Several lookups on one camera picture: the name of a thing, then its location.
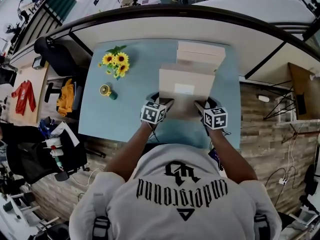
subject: wooden floor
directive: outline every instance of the wooden floor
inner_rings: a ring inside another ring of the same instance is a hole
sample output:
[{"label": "wooden floor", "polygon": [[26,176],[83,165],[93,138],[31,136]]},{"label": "wooden floor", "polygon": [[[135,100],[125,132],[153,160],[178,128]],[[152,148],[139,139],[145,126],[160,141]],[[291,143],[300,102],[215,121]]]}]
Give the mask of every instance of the wooden floor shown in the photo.
[{"label": "wooden floor", "polygon": [[[266,94],[270,97],[269,103],[264,103],[257,99],[258,94]],[[289,141],[282,144],[284,137],[289,137],[292,130],[289,126],[276,126],[274,121],[263,121],[263,117],[270,111],[274,104],[274,95],[261,91],[253,85],[241,84],[241,143],[240,153],[254,168],[258,178],[264,184],[269,176],[277,169],[287,169]],[[41,117],[51,116],[51,118],[61,120],[62,117],[56,112],[57,97],[52,96],[48,104],[42,108]],[[301,131],[315,130],[317,124],[313,127],[304,125]],[[299,136],[294,143],[292,156],[297,175],[292,170],[288,183],[283,188],[276,204],[276,209],[280,212],[290,213],[300,207],[299,197],[304,193],[305,184],[301,182],[304,179],[305,172],[309,165],[314,162],[316,151],[316,136]],[[90,174],[96,168],[104,168],[108,161],[117,153],[117,150],[123,145],[121,142],[88,137],[85,145],[88,148],[100,150],[106,153],[106,158],[100,158],[94,155],[87,155],[89,172],[80,171],[74,174],[74,178],[82,185],[87,185]],[[293,165],[293,160],[289,157],[289,166]],[[278,183],[279,178],[284,176],[281,170],[275,173],[269,180],[266,188],[273,203],[276,202],[282,185]],[[86,186],[77,184],[73,178],[65,182],[57,182],[54,176],[46,176],[31,186],[36,195],[36,202],[41,206],[39,215],[44,219],[51,220],[54,217],[60,217],[62,221],[69,220],[74,206],[81,198],[81,193],[85,193]]]}]

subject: label on box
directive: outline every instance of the label on box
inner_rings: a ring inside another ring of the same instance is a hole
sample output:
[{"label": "label on box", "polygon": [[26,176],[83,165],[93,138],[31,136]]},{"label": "label on box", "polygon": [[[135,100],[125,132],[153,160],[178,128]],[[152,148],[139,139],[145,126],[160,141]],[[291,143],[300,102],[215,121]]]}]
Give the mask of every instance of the label on box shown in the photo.
[{"label": "label on box", "polygon": [[194,85],[181,84],[181,83],[176,83],[174,85],[174,93],[175,94],[193,95],[194,91],[195,91],[195,86]]}]

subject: power strip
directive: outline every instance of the power strip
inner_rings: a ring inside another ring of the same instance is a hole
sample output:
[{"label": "power strip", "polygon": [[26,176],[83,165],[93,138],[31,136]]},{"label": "power strip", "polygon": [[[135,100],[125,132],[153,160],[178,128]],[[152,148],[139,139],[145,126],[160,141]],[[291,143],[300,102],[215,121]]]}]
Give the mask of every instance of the power strip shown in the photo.
[{"label": "power strip", "polygon": [[279,179],[279,184],[281,184],[281,185],[286,185],[287,184],[287,179],[285,179],[285,178],[281,178],[281,179]]}]

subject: gray t-shirt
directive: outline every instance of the gray t-shirt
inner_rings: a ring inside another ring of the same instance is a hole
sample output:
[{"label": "gray t-shirt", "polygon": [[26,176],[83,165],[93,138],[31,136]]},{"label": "gray t-shirt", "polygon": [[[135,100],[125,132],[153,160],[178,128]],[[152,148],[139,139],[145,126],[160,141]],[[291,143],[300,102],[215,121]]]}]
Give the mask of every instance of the gray t-shirt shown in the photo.
[{"label": "gray t-shirt", "polygon": [[71,240],[92,239],[95,193],[103,194],[109,239],[253,240],[258,214],[266,217],[270,239],[281,232],[261,182],[221,177],[204,150],[187,145],[157,146],[139,160],[128,182],[113,172],[98,173],[70,217]]}]

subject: white box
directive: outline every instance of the white box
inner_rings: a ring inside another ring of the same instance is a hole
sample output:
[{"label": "white box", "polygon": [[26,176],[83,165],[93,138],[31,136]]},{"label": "white box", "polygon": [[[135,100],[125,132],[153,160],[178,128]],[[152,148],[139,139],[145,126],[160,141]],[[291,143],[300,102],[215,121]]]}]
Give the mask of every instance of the white box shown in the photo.
[{"label": "white box", "polygon": [[167,118],[198,121],[200,116],[195,101],[206,101],[210,95],[215,73],[207,68],[181,64],[161,64],[159,70],[159,97],[174,99]]},{"label": "white box", "polygon": [[211,128],[222,129],[228,126],[228,113],[224,107],[216,107],[204,110],[204,124]]},{"label": "white box", "polygon": [[158,124],[165,118],[167,106],[148,101],[141,109],[140,120]]},{"label": "white box", "polygon": [[178,41],[176,63],[194,68],[216,70],[226,57],[225,48],[195,42]]}]

